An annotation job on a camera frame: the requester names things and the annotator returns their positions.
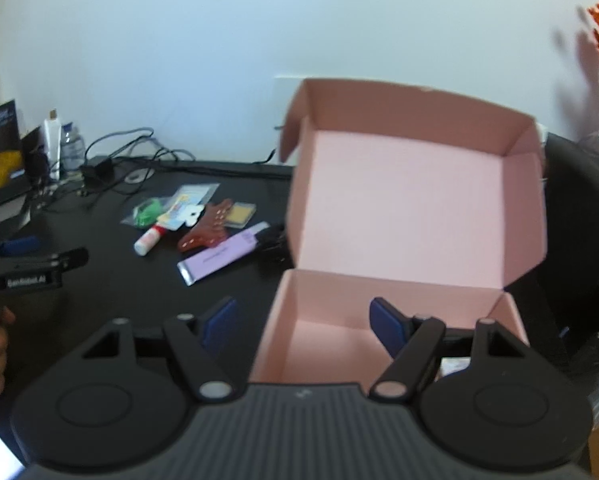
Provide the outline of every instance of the pink cardboard box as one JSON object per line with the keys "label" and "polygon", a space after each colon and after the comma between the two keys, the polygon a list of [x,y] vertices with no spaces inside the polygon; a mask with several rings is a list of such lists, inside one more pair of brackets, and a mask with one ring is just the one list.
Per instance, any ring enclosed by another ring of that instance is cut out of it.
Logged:
{"label": "pink cardboard box", "polygon": [[307,79],[281,137],[301,145],[282,277],[251,382],[356,382],[391,362],[371,331],[376,296],[407,316],[527,341],[502,288],[544,258],[535,121],[473,98],[383,82]]}

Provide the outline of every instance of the brown plastic clip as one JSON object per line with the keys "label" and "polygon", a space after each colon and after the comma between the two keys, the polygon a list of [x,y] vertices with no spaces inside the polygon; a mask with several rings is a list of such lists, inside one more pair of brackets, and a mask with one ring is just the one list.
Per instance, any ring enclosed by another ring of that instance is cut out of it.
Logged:
{"label": "brown plastic clip", "polygon": [[208,204],[204,216],[188,234],[177,243],[180,252],[185,253],[196,247],[216,247],[228,238],[224,229],[224,222],[228,210],[233,206],[229,198],[222,200],[218,205]]}

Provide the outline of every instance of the purple package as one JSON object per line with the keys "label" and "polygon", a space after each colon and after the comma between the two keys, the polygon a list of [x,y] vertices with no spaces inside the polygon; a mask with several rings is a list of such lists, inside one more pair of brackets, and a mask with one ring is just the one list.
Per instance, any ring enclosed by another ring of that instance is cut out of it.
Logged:
{"label": "purple package", "polygon": [[183,281],[190,286],[242,256],[252,253],[257,247],[255,235],[268,227],[270,227],[268,222],[259,222],[259,224],[231,236],[217,247],[206,249],[179,262],[177,268],[182,274]]}

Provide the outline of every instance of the green object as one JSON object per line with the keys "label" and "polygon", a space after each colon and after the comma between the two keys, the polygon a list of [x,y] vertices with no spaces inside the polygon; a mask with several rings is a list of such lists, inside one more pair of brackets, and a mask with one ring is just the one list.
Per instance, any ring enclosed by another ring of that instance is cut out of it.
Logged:
{"label": "green object", "polygon": [[149,198],[133,209],[135,227],[145,229],[157,222],[157,217],[164,212],[158,198]]}

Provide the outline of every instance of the power adapter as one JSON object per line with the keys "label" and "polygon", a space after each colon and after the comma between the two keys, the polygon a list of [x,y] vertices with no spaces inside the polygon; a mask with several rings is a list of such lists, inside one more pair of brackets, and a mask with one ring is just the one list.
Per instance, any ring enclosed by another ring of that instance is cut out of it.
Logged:
{"label": "power adapter", "polygon": [[101,184],[115,176],[115,168],[112,164],[112,158],[108,155],[96,155],[89,158],[79,168],[84,177],[84,184]]}

